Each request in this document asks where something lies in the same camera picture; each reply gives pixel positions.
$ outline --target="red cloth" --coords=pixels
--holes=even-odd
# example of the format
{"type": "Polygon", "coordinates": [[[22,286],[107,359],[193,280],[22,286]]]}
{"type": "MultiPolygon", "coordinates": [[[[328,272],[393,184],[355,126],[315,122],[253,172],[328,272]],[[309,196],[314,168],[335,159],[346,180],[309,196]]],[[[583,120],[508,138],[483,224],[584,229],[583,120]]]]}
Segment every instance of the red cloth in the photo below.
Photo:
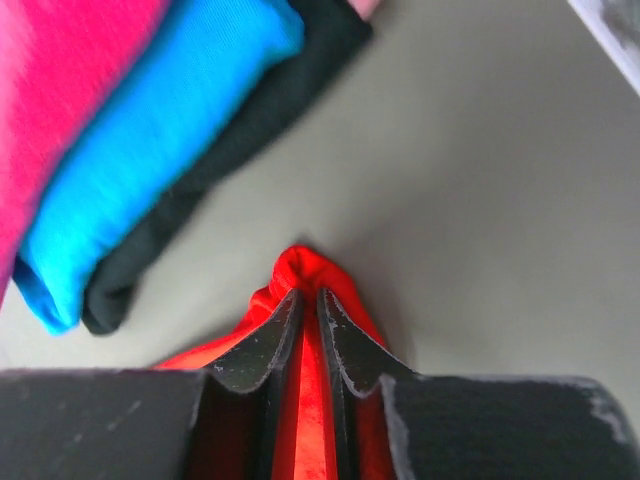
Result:
{"type": "MultiPolygon", "coordinates": [[[[382,335],[362,305],[356,286],[349,275],[313,250],[293,246],[276,262],[269,285],[253,294],[246,315],[231,334],[178,355],[157,367],[197,369],[211,363],[260,327],[292,288],[301,289],[305,297],[305,312],[300,368],[294,371],[299,386],[296,392],[297,414],[294,415],[296,412],[291,411],[295,409],[286,409],[287,417],[296,419],[293,475],[280,474],[274,478],[337,480],[330,389],[326,382],[326,367],[316,318],[316,296],[318,289],[322,287],[329,288],[338,297],[356,325],[380,345],[385,345],[382,335]]],[[[372,410],[376,408],[381,408],[381,405],[368,407],[372,410]]],[[[364,449],[367,452],[379,452],[379,446],[386,445],[386,427],[372,423],[371,433],[367,437],[370,437],[372,442],[367,442],[364,449]],[[381,439],[382,443],[376,442],[377,439],[381,439]]],[[[384,453],[386,457],[383,454],[371,458],[367,466],[371,473],[363,478],[392,478],[388,476],[391,468],[388,448],[384,453]]],[[[275,469],[279,468],[278,471],[281,472],[286,466],[281,466],[276,461],[275,469]]]]}
{"type": "Polygon", "coordinates": [[[169,0],[0,0],[0,305],[58,161],[169,0]]]}

